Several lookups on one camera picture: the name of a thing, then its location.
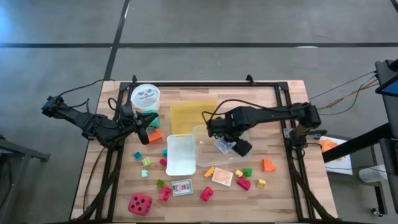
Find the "wooden tabletop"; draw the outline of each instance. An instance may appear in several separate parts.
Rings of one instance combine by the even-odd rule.
[[[292,103],[308,101],[304,82],[301,80],[287,81]],[[97,113],[112,118],[112,111],[107,103],[108,98],[118,97],[119,82],[104,82],[99,98]],[[235,98],[250,101],[262,106],[277,106],[274,89],[271,87],[160,87],[160,110],[158,112],[161,131],[164,139],[159,142],[142,145],[136,134],[126,139],[123,161],[119,178],[118,195],[114,208],[114,222],[294,222],[297,221],[289,170],[285,155],[285,147],[279,122],[259,124],[249,130],[253,145],[253,155],[250,161],[217,166],[221,169],[235,172],[245,167],[253,169],[252,177],[248,177],[252,186],[243,190],[236,177],[230,187],[212,182],[203,177],[209,167],[197,166],[195,174],[186,177],[172,177],[165,173],[165,167],[159,164],[163,158],[162,150],[167,148],[166,137],[171,135],[170,104],[176,101],[199,99],[217,99],[219,102]],[[220,112],[234,108],[241,103],[230,102],[221,107]],[[71,218],[82,214],[83,195],[94,161],[103,147],[92,141],[88,145],[80,183],[76,193]],[[143,168],[142,161],[134,159],[135,152],[141,152],[148,157],[151,165]],[[94,199],[100,189],[106,153],[99,160],[86,198],[86,207]],[[262,160],[270,159],[277,170],[273,173],[262,171]],[[305,167],[311,191],[330,214],[337,217],[335,203],[331,194],[325,165],[320,148],[314,144],[305,150]],[[141,170],[149,171],[149,176],[141,177]],[[192,179],[193,194],[178,197],[171,196],[169,201],[159,200],[160,190],[156,186],[158,179],[165,181],[171,187],[171,181]],[[267,185],[264,189],[256,187],[257,181],[264,179]],[[209,202],[202,201],[199,196],[206,186],[214,190]],[[127,210],[131,195],[142,192],[153,198],[149,213],[142,217]],[[303,193],[300,198],[306,214]],[[103,214],[106,214],[109,197],[105,198]]]

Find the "red dice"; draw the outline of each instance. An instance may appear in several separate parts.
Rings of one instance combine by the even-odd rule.
[[[237,184],[244,190],[249,190],[251,185],[250,181],[246,180],[244,177],[240,177],[237,181]]]
[[[150,196],[146,196],[143,193],[134,193],[130,199],[129,212],[137,215],[147,215],[151,204],[152,198]]]
[[[205,202],[209,201],[210,196],[213,195],[213,190],[209,187],[206,187],[206,189],[202,192],[200,195],[200,198],[204,200]]]
[[[169,193],[172,192],[172,189],[164,186],[162,189],[162,194],[160,195],[159,199],[161,200],[169,200]]]
[[[162,164],[163,166],[167,165],[167,161],[165,159],[160,159],[160,164]]]

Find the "red lego brick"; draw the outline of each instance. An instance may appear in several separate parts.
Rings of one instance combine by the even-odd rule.
[[[161,200],[169,200],[169,194],[172,192],[172,189],[164,186],[162,189],[162,194],[160,195],[159,199]]]
[[[147,215],[150,205],[152,205],[152,198],[143,193],[134,193],[130,199],[129,212],[137,215]]]
[[[237,181],[237,184],[244,190],[249,190],[251,185],[250,181],[246,180],[244,177],[240,177]]]
[[[167,161],[165,159],[160,159],[160,164],[162,164],[163,166],[167,166]]]
[[[206,189],[203,191],[203,193],[200,195],[200,198],[204,200],[205,202],[209,201],[210,196],[213,195],[213,190],[209,187],[206,187]]]

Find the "gray floor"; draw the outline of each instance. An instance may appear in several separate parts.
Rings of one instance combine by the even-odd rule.
[[[112,43],[123,0],[0,0],[0,43]],[[398,13],[388,0],[132,0],[121,42],[393,42]],[[111,49],[0,49],[0,133],[8,140],[50,152],[46,164],[29,166],[12,223],[68,220],[87,146],[80,131],[41,114],[46,97],[103,78]],[[374,70],[398,48],[328,49],[119,49],[111,78],[130,80],[305,80],[308,95]],[[368,77],[313,101],[323,106]],[[101,84],[65,95],[70,104],[90,98],[94,110]],[[353,98],[325,113],[347,108]],[[354,108],[322,117],[322,128],[355,137],[387,121],[372,90]],[[353,156],[361,160],[361,155]],[[331,177],[339,217],[374,218],[373,188]]]

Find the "green lego brick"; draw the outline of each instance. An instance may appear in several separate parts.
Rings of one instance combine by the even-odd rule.
[[[164,181],[163,180],[157,180],[156,186],[159,188],[162,188],[164,185]]]
[[[243,169],[243,174],[244,174],[245,177],[251,177],[251,172],[252,172],[251,168]]]
[[[142,163],[144,164],[144,166],[148,166],[150,164],[149,158],[143,159]]]

